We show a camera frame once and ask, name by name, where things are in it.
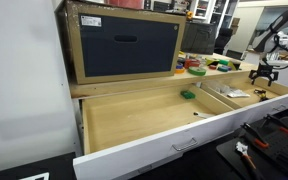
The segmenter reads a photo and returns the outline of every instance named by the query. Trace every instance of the wooden countertop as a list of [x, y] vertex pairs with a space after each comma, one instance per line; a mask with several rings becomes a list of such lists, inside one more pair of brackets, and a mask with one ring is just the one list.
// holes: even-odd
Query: wooden countertop
[[[204, 57], [219, 58], [225, 60], [235, 60], [226, 56], [213, 54], [205, 55]], [[97, 83], [78, 85], [76, 82], [70, 83], [70, 91], [72, 98], [85, 98], [88, 96], [100, 96], [105, 94], [122, 93], [127, 91], [139, 91], [143, 89], [153, 89], [160, 87], [169, 87], [177, 85], [185, 85], [190, 83], [196, 83], [201, 81], [234, 78], [236, 76], [248, 76], [250, 70], [256, 69], [257, 66], [249, 63], [241, 62], [239, 71], [220, 72], [217, 70], [207, 69], [205, 76], [195, 76], [188, 72], [183, 74], [175, 74], [170, 77], [137, 79], [129, 81]]]

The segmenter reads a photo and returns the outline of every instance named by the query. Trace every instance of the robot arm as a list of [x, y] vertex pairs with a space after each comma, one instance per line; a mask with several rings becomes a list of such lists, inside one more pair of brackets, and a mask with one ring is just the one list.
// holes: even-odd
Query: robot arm
[[[288, 10], [270, 24], [264, 33], [254, 39], [253, 49], [265, 54], [278, 52], [279, 50], [288, 52], [288, 35], [279, 33], [279, 31], [286, 27], [288, 27]], [[270, 62], [264, 58], [263, 61], [260, 62], [258, 69], [250, 72], [249, 78], [252, 79], [252, 84], [254, 84], [255, 79], [258, 77], [267, 77], [269, 79], [269, 86], [272, 81], [276, 81], [278, 79], [278, 72], [273, 72], [273, 66], [273, 64], [270, 64]]]

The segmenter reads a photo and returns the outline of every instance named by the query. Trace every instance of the shelf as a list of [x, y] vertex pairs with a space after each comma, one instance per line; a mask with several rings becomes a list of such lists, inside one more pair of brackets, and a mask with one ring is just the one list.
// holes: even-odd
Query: shelf
[[206, 11], [206, 9], [196, 8], [197, 10]]
[[193, 18], [195, 18], [195, 19], [206, 19], [206, 17], [204, 17], [204, 16], [193, 16]]

